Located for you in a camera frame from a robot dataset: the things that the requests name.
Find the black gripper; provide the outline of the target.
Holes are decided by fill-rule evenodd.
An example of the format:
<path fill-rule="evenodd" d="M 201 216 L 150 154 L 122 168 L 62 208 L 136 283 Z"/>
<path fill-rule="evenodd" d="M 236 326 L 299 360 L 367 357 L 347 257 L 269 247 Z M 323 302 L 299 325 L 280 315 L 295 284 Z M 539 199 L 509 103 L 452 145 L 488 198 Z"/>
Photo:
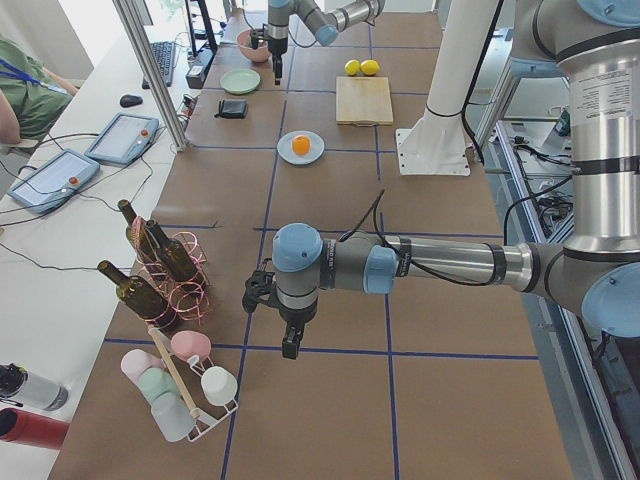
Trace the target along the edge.
<path fill-rule="evenodd" d="M 282 80 L 283 61 L 282 56 L 288 50 L 288 37 L 274 38 L 269 36 L 267 38 L 268 49 L 272 55 L 272 66 L 274 74 L 274 84 L 280 85 Z"/>
<path fill-rule="evenodd" d="M 286 324 L 281 342 L 281 353 L 285 359 L 297 359 L 304 329 L 317 313 L 318 295 L 276 295 L 277 310 Z"/>

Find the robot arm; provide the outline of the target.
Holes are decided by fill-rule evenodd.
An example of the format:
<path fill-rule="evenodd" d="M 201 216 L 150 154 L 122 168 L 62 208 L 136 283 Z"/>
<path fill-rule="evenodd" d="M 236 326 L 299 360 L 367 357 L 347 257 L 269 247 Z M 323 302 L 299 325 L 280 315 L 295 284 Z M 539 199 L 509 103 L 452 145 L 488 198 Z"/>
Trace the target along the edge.
<path fill-rule="evenodd" d="M 449 175 L 462 148 L 463 113 L 503 1 L 453 1 L 425 111 L 397 146 L 402 175 Z M 276 84 L 290 16 L 322 46 L 381 15 L 385 1 L 354 1 L 329 13 L 315 1 L 269 1 L 267 41 Z M 482 287 L 510 285 L 552 300 L 593 328 L 639 337 L 639 1 L 517 1 L 516 73 L 567 76 L 573 150 L 573 233 L 559 244 L 515 246 L 378 233 L 377 205 L 338 240 L 292 223 L 273 240 L 275 273 L 265 305 L 286 322 L 284 358 L 296 359 L 318 290 L 388 294 L 395 278 L 431 276 Z"/>
<path fill-rule="evenodd" d="M 274 82 L 282 79 L 283 55 L 288 50 L 289 20 L 296 15 L 321 46 L 329 46 L 340 32 L 359 23 L 373 22 L 383 11 L 384 0 L 353 1 L 325 13 L 313 0 L 268 2 L 266 42 L 272 57 Z"/>

